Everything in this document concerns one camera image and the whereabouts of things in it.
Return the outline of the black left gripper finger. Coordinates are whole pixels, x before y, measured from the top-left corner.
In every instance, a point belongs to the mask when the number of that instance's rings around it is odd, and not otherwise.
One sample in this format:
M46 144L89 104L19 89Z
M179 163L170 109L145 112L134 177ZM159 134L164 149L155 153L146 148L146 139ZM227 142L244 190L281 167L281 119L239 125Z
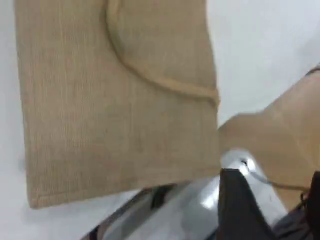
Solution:
M275 240L255 196L237 169L220 172L218 200L218 240Z
M312 177L310 189L301 194L301 202L310 213L320 212L320 172Z

